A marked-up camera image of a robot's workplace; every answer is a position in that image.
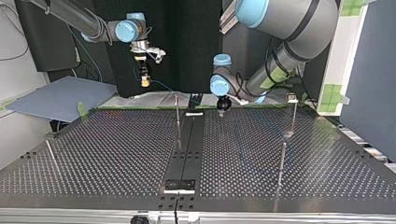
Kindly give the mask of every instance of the yellow component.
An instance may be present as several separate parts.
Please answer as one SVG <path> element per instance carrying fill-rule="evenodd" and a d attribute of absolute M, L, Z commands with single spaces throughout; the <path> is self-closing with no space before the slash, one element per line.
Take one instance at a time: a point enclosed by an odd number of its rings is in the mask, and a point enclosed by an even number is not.
<path fill-rule="evenodd" d="M 142 87 L 149 87 L 149 80 L 142 78 Z"/>

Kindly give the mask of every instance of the metal post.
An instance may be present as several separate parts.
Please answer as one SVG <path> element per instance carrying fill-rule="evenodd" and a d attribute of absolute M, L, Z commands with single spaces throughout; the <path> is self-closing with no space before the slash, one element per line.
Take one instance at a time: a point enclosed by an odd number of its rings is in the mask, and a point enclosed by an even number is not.
<path fill-rule="evenodd" d="M 178 96 L 175 92 L 175 106 L 176 106 L 176 113 L 177 113 L 177 127 L 180 129 L 180 115 L 178 114 Z"/>
<path fill-rule="evenodd" d="M 279 188 L 282 187 L 282 175 L 283 175 L 283 166 L 285 164 L 286 147 L 287 147 L 287 144 L 283 143 L 282 148 L 281 148 L 281 154 L 280 154 L 279 177 L 277 179 L 277 185 Z"/>
<path fill-rule="evenodd" d="M 71 0 L 50 1 L 50 7 L 47 6 L 44 0 L 30 0 L 30 2 L 43 8 L 85 35 L 96 36 L 99 33 L 97 19 L 87 10 L 79 8 Z"/>
<path fill-rule="evenodd" d="M 53 160 L 56 160 L 55 155 L 53 154 L 52 147 L 50 146 L 50 140 L 46 140 L 47 147 L 49 148 L 49 154 Z"/>
<path fill-rule="evenodd" d="M 294 121 L 296 120 L 297 104 L 298 104 L 298 101 L 294 103 L 293 124 L 294 124 Z"/>

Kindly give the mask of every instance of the robot end effector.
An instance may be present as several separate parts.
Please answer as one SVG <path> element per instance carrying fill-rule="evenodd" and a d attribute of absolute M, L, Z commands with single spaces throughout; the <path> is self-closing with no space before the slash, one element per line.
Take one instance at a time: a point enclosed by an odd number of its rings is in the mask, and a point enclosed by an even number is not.
<path fill-rule="evenodd" d="M 152 27 L 146 26 L 146 19 L 143 13 L 128 13 L 125 21 L 111 21 L 108 23 L 108 32 L 114 35 L 116 40 L 124 43 L 131 43 L 131 52 L 137 61 L 139 76 L 142 87 L 150 84 L 150 68 L 148 56 L 155 63 L 161 63 L 166 55 L 162 49 L 154 48 L 149 45 L 149 33 Z M 89 36 L 82 34 L 87 41 L 93 41 Z"/>

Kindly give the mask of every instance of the black backdrop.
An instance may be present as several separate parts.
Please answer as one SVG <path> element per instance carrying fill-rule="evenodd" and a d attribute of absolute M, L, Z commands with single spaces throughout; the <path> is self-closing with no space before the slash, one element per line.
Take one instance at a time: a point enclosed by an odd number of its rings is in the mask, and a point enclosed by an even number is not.
<path fill-rule="evenodd" d="M 212 59 L 221 52 L 221 0 L 94 0 L 93 6 L 106 21 L 124 19 L 128 12 L 145 13 L 148 26 L 153 27 L 151 45 L 167 53 L 161 64 L 151 62 L 152 78 L 174 91 L 209 92 Z M 129 49 L 124 43 L 106 44 L 120 96 L 163 90 L 156 83 L 148 89 L 140 87 Z"/>

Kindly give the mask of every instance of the perforated breadboard table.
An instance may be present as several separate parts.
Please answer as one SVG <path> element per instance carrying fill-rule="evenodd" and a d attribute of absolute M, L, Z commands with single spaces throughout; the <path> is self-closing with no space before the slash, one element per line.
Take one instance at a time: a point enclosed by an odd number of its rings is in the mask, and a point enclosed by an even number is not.
<path fill-rule="evenodd" d="M 396 175 L 309 108 L 103 110 L 0 172 L 0 207 L 396 214 Z M 282 185 L 281 146 L 287 143 Z M 168 179 L 195 193 L 164 194 Z"/>

